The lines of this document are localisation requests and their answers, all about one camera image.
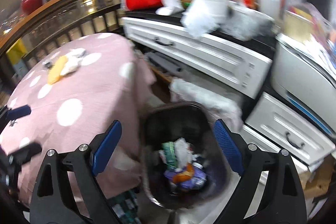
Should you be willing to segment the white red printed plastic bag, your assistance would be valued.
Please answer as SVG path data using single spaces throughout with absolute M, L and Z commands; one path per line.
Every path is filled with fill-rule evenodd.
M 179 138 L 174 142 L 174 149 L 178 161 L 178 168 L 175 169 L 175 172 L 182 171 L 187 163 L 191 163 L 194 166 L 200 156 L 199 154 L 194 153 L 191 144 L 185 141 L 184 138 Z

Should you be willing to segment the purple plastic bag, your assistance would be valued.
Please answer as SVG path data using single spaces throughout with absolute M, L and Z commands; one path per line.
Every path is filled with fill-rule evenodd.
M 172 190 L 185 192 L 199 190 L 207 182 L 207 175 L 202 166 L 199 168 L 191 163 L 187 163 L 182 169 L 166 170 L 164 176 L 168 179 Z

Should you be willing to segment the orange peel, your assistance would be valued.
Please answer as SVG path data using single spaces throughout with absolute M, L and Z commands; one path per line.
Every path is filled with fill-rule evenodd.
M 186 168 L 183 172 L 175 174 L 172 178 L 174 184 L 183 183 L 185 181 L 191 180 L 194 176 L 195 170 L 191 163 L 187 163 Z

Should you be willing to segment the green milk carton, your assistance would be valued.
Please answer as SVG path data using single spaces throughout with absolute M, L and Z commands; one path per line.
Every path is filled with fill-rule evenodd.
M 175 170 L 178 168 L 178 161 L 175 156 L 174 143 L 172 141 L 162 143 L 162 149 L 159 150 L 159 155 L 162 161 L 166 164 L 168 170 Z

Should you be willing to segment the black trash bin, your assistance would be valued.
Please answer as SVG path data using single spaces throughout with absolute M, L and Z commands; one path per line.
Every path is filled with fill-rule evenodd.
M 195 207 L 220 196 L 230 167 L 213 133 L 210 115 L 196 102 L 149 111 L 140 126 L 142 185 L 165 209 Z

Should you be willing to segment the white fluffy rug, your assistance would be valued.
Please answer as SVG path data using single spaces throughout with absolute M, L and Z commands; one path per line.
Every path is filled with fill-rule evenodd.
M 241 130 L 242 110 L 231 98 L 177 78 L 172 80 L 169 89 L 172 102 L 196 102 L 206 110 L 211 124 L 222 119 L 232 132 Z

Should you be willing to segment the white drawer cabinet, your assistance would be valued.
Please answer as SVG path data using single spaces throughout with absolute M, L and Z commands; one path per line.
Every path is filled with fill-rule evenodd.
M 268 151 L 286 149 L 297 164 L 314 166 L 335 155 L 333 126 L 292 97 L 286 101 L 270 86 L 274 55 L 220 32 L 194 39 L 184 27 L 124 17 L 126 36 L 226 84 L 243 94 L 244 139 Z

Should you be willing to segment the crumpled silver wrapper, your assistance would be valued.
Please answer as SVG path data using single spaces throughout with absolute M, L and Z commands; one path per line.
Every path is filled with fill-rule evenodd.
M 47 70 L 51 70 L 54 67 L 54 64 L 51 61 L 45 61 L 42 63 L 43 67 Z

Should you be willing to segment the pink polka dot tablecloth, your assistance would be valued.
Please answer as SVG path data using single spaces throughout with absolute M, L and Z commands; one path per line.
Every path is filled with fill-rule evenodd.
M 36 141 L 43 153 L 70 152 L 120 121 L 121 139 L 97 176 L 106 198 L 111 198 L 140 183 L 139 114 L 146 108 L 155 79 L 131 42 L 118 34 L 84 36 L 56 49 L 47 60 L 55 62 L 72 50 L 85 51 L 74 73 L 49 84 L 47 70 L 38 63 L 17 85 L 8 104 L 29 105 L 31 114 L 6 126 L 1 147 L 11 153 Z

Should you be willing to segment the small white crumpled wrapper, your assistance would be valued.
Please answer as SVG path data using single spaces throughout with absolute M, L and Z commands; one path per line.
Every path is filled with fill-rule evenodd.
M 66 76 L 68 74 L 74 73 L 80 67 L 82 59 L 87 55 L 87 51 L 84 48 L 71 49 L 67 54 L 67 62 L 65 63 L 61 76 Z

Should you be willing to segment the white appliance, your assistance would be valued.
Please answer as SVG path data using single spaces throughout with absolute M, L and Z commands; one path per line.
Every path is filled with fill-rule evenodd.
M 272 68 L 274 90 L 335 139 L 335 64 L 314 38 L 279 34 Z

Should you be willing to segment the clear plastic bag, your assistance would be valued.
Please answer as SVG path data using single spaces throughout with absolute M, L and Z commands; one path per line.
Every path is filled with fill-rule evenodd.
M 229 1 L 228 16 L 220 28 L 225 34 L 246 42 L 256 36 L 270 35 L 273 25 L 272 17 Z

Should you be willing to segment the wooden railing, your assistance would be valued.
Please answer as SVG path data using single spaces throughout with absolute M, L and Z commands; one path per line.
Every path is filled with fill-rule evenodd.
M 8 56 L 23 40 L 26 52 L 16 54 L 25 67 L 75 36 L 112 32 L 123 35 L 121 0 L 50 0 L 25 16 L 1 37 L 1 80 L 10 86 L 19 73 Z

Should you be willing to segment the white paper cup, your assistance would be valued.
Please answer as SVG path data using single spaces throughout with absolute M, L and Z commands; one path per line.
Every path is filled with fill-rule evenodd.
M 157 15 L 170 16 L 185 10 L 180 0 L 161 0 L 161 3 L 163 6 L 156 10 Z

